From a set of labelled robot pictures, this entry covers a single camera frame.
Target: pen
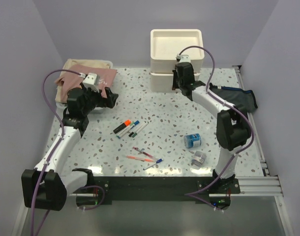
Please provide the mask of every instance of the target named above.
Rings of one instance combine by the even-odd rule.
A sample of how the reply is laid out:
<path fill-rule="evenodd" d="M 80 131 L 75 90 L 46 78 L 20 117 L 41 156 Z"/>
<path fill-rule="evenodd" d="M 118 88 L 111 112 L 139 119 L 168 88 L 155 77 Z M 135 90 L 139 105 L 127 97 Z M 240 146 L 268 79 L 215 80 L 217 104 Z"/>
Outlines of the pen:
<path fill-rule="evenodd" d="M 123 129 L 117 137 L 120 139 L 123 137 L 126 133 L 128 133 L 133 127 L 135 127 L 137 124 L 139 124 L 139 121 L 136 121 L 135 123 L 131 123 L 130 126 L 127 126 L 125 129 Z"/>
<path fill-rule="evenodd" d="M 131 124 L 131 121 L 128 119 L 124 123 L 120 124 L 119 127 L 117 127 L 116 129 L 114 129 L 113 132 L 115 134 L 117 134 L 118 132 L 120 132 L 122 129 L 125 129 L 130 124 Z"/>
<path fill-rule="evenodd" d="M 162 161 L 163 161 L 162 159 L 157 160 L 154 164 L 145 167 L 145 168 L 144 168 L 144 171 L 147 170 L 147 169 L 149 169 L 149 168 L 151 168 L 152 166 L 155 166 L 156 164 L 158 164 L 158 163 L 160 163 L 160 162 L 162 162 Z"/>
<path fill-rule="evenodd" d="M 146 156 L 148 156 L 148 157 L 150 157 L 150 158 L 156 159 L 154 156 L 150 155 L 149 153 L 146 153 L 145 151 L 142 151 L 142 150 L 138 149 L 137 147 L 132 147 L 132 149 L 135 149 L 136 151 L 139 151 L 139 152 L 141 152 L 142 154 L 144 154 L 144 155 L 146 155 Z"/>
<path fill-rule="evenodd" d="M 139 161 L 148 161 L 148 162 L 154 162 L 151 159 L 145 159 L 145 158 L 140 158 L 140 157 L 136 157 L 136 156 L 126 156 L 129 159 L 135 159 L 135 160 L 139 160 Z"/>
<path fill-rule="evenodd" d="M 147 125 L 149 124 L 149 122 L 146 122 L 144 126 L 142 126 L 138 131 L 136 131 L 133 135 L 132 138 L 136 137 L 140 131 L 142 131 Z"/>
<path fill-rule="evenodd" d="M 131 132 L 128 136 L 129 137 L 133 136 L 133 134 L 136 133 L 139 129 L 141 129 L 145 124 L 146 124 L 146 121 L 143 122 L 141 125 L 139 125 L 139 127 L 134 132 Z"/>

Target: terrazzo tabletop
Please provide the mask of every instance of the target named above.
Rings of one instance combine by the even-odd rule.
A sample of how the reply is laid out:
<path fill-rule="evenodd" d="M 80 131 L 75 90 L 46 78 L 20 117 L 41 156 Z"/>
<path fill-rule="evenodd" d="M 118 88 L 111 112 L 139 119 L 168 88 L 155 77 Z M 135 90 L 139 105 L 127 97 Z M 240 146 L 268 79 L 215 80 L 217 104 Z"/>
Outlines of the terrazzo tabletop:
<path fill-rule="evenodd" d="M 202 69 L 200 80 L 207 82 L 210 69 Z M 216 69 L 211 81 L 214 85 L 239 87 L 234 69 Z M 180 92 L 157 93 L 150 90 L 149 68 L 118 68 L 111 87 L 119 97 L 113 109 L 102 114 L 89 114 L 89 125 L 82 139 L 70 153 L 62 176 L 74 168 L 88 168 L 95 176 L 211 176 L 216 167 L 220 147 L 217 142 L 216 119 L 202 106 L 190 101 Z M 135 138 L 125 135 L 118 139 L 113 130 L 125 120 L 148 121 L 148 126 Z M 54 119 L 46 151 L 59 129 Z M 199 133 L 200 147 L 187 149 L 183 136 Z M 164 161 L 143 171 L 148 162 L 126 158 L 127 155 L 145 157 L 132 147 L 144 149 Z M 191 165 L 195 151 L 207 155 L 203 166 Z M 238 177 L 263 176 L 260 153 L 255 143 L 240 153 L 236 165 Z"/>

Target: black pouch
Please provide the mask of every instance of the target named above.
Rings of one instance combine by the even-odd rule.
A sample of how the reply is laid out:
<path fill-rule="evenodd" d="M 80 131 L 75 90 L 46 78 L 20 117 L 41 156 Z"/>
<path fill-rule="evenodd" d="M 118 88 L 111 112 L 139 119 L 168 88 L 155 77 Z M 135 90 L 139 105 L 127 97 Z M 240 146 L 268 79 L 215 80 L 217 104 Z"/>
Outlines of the black pouch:
<path fill-rule="evenodd" d="M 258 108 L 256 98 L 252 90 L 244 91 L 240 88 L 232 87 L 219 88 L 212 83 L 210 83 L 210 90 L 228 102 L 235 105 L 243 105 L 249 113 L 254 112 Z"/>

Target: gray wall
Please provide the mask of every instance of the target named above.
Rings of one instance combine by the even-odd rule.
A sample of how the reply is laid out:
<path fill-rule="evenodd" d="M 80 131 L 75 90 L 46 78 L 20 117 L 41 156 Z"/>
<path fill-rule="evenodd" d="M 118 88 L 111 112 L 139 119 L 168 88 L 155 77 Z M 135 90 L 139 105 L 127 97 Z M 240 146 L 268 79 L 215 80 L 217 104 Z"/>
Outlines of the gray wall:
<path fill-rule="evenodd" d="M 41 94 L 61 58 L 32 0 L 0 0 L 0 236 L 11 234 L 21 173 L 41 158 L 53 115 Z M 54 99 L 54 86 L 48 95 Z"/>
<path fill-rule="evenodd" d="M 242 66 L 269 170 L 279 175 L 300 236 L 300 0 L 279 0 Z"/>
<path fill-rule="evenodd" d="M 200 29 L 217 67 L 227 67 L 243 63 L 278 0 L 34 2 L 63 60 L 150 66 L 151 29 L 185 28 Z"/>

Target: gray floor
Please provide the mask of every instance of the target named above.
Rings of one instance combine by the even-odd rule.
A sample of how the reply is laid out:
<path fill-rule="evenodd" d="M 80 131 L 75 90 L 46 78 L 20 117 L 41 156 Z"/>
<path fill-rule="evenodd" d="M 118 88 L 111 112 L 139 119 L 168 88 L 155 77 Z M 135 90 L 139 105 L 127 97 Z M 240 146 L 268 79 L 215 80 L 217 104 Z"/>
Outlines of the gray floor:
<path fill-rule="evenodd" d="M 38 223 L 44 211 L 37 210 Z M 30 214 L 23 229 L 30 235 Z M 235 197 L 222 214 L 194 202 L 113 202 L 82 212 L 69 197 L 39 236 L 284 236 L 274 197 Z"/>

